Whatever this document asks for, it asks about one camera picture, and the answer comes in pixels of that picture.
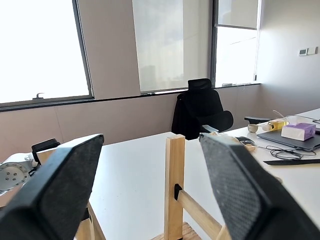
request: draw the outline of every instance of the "chair headrest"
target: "chair headrest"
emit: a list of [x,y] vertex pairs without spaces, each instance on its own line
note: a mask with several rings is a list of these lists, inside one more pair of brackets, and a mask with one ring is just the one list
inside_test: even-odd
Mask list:
[[200,78],[188,81],[188,90],[204,90],[204,89],[211,89],[212,83],[211,80],[208,78]]

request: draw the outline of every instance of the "cup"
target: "cup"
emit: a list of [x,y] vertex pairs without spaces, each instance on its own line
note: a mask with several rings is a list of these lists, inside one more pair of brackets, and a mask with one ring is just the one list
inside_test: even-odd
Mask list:
[[250,133],[255,134],[258,131],[259,126],[257,124],[248,124],[248,130]]

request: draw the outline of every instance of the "window sill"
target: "window sill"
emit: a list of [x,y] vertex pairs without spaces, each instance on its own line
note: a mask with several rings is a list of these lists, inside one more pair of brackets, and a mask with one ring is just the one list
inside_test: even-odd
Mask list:
[[[245,87],[245,86],[260,85],[260,84],[261,83],[246,83],[246,84],[238,84],[238,85],[231,85],[231,86],[215,87],[214,89],[235,88],[235,87],[242,87],[242,86]],[[161,96],[161,95],[179,94],[187,90],[188,89],[176,89],[176,90],[168,90],[168,91],[162,91],[162,92],[144,93],[138,96],[127,96],[127,97],[117,97],[117,98],[108,98],[108,99],[88,98],[88,99],[34,103],[34,104],[26,104],[26,105],[18,105],[18,106],[6,106],[6,107],[0,107],[0,113],[17,111],[17,110],[63,106],[63,105],[87,104],[87,103],[107,102],[107,101],[124,100],[124,99],[147,98],[147,97],[154,97],[154,96]]]
[[235,88],[235,87],[242,87],[242,86],[251,86],[251,85],[260,85],[260,82],[250,82],[250,83],[243,83],[243,84],[234,84],[230,86],[219,86],[215,87],[214,89],[226,89],[226,88]]

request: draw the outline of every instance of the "white table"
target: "white table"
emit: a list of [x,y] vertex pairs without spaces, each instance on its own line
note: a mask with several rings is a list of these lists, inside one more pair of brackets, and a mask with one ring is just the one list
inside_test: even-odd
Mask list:
[[[320,109],[304,115],[320,119]],[[247,128],[227,133],[248,137],[258,146],[281,146],[258,139]],[[102,148],[90,203],[108,240],[148,240],[163,233],[165,142],[170,136],[174,134],[167,132]],[[184,188],[223,224],[200,143],[197,139],[186,141],[185,147]],[[268,151],[257,149],[253,155],[267,171],[283,180],[284,187],[320,228],[320,165],[269,166],[263,163],[273,159]],[[202,239],[209,239],[187,212],[183,218]]]

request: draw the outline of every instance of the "window latch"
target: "window latch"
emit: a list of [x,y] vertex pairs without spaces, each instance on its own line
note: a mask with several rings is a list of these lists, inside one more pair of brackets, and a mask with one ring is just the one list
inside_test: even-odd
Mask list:
[[32,98],[32,100],[39,100],[39,99],[44,99],[43,97],[40,97],[39,94],[44,94],[44,92],[39,92],[36,94],[36,97]]

